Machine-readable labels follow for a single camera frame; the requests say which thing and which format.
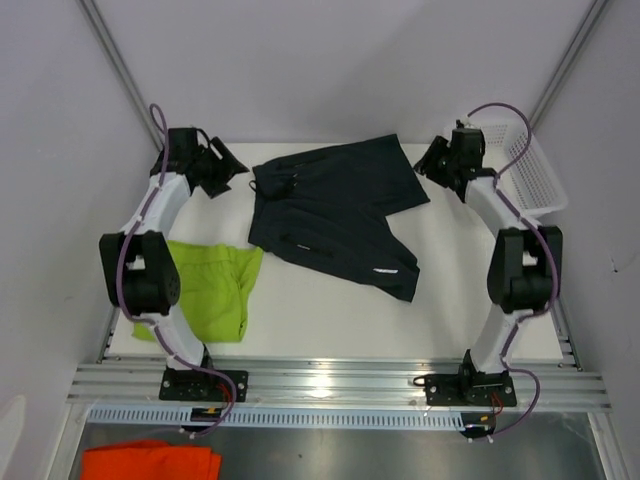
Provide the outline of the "dark navy shorts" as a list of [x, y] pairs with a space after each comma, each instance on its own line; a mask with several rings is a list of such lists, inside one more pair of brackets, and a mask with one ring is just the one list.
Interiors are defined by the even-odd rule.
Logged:
[[429, 203], [395, 134], [253, 169], [250, 244], [289, 263], [413, 300], [420, 268], [390, 215]]

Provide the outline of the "lime green shorts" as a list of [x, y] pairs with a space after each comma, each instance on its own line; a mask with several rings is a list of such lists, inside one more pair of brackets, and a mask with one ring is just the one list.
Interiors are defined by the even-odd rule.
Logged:
[[195, 336], [207, 344], [241, 342], [263, 250], [175, 240], [168, 247], [181, 282], [179, 305]]

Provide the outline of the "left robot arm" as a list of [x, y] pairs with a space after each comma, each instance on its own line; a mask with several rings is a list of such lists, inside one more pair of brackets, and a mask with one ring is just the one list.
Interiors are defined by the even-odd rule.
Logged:
[[169, 368], [186, 370], [182, 388], [204, 400], [215, 392], [217, 376], [207, 369], [207, 347], [178, 305], [181, 280], [168, 235], [196, 190], [213, 199], [229, 191], [232, 178], [248, 168], [220, 138], [199, 128], [171, 128], [166, 140], [140, 205], [119, 231], [102, 235], [99, 253], [112, 305], [152, 335]]

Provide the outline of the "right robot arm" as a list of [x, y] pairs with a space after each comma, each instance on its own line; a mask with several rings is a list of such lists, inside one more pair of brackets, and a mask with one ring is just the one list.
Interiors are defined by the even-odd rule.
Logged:
[[437, 136], [416, 173], [453, 191], [483, 221], [495, 243], [487, 273], [491, 309], [483, 330], [465, 353], [458, 395], [479, 403], [509, 377], [508, 359], [522, 324], [546, 311], [560, 286], [563, 236], [520, 212], [483, 165], [483, 132], [458, 123], [449, 140]]

